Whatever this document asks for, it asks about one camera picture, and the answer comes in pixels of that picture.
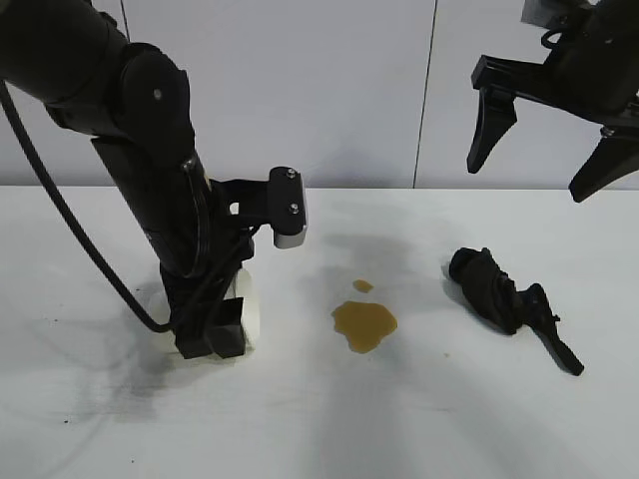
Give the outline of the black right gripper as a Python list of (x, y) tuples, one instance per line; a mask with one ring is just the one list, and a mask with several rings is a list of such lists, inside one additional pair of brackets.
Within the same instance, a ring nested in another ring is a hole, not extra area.
[[(477, 174), (517, 122), (517, 99), (550, 107), (613, 132), (638, 129), (638, 3), (535, 1), (545, 30), (541, 63), (483, 55), (471, 74), (479, 93), (467, 170)], [(569, 185), (581, 203), (638, 171), (638, 136), (603, 137)]]

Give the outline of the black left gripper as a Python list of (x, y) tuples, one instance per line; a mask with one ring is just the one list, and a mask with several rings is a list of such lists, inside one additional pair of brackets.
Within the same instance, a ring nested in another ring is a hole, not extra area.
[(186, 303), (179, 307), (179, 315), (171, 316), (166, 323), (150, 319), (150, 329), (174, 329), (175, 345), (184, 359), (206, 357), (212, 353), (220, 358), (235, 358), (245, 354), (245, 331), (242, 324), (244, 299), (225, 299), (209, 323), (208, 343), (204, 327), (199, 321), (190, 320), (196, 306), (207, 290), (222, 279), (232, 279), (231, 266), (240, 267), (244, 259), (253, 255), (254, 228), (232, 231), (232, 241), (219, 246), (221, 253), (214, 259), (210, 253), (213, 237), (213, 221), (204, 199), (194, 199), (196, 215), (196, 250), (192, 265), (185, 273), (171, 271), (160, 264), (160, 274), (167, 299), (179, 299), (180, 292), (189, 291)]

